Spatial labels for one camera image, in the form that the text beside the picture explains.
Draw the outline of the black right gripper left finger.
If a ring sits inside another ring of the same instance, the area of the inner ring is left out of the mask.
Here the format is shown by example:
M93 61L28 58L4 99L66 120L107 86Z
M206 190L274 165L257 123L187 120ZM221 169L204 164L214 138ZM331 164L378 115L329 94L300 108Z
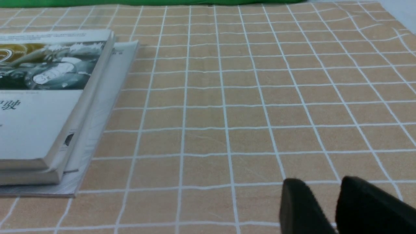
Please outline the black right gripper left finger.
M283 182L279 211L282 234L335 234L313 192L302 180Z

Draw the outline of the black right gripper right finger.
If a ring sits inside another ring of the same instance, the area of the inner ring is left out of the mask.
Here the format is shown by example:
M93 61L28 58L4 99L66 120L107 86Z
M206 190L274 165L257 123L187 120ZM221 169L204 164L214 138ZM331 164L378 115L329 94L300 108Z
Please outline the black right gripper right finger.
M345 176L335 214L340 234L414 234L415 208L356 176Z

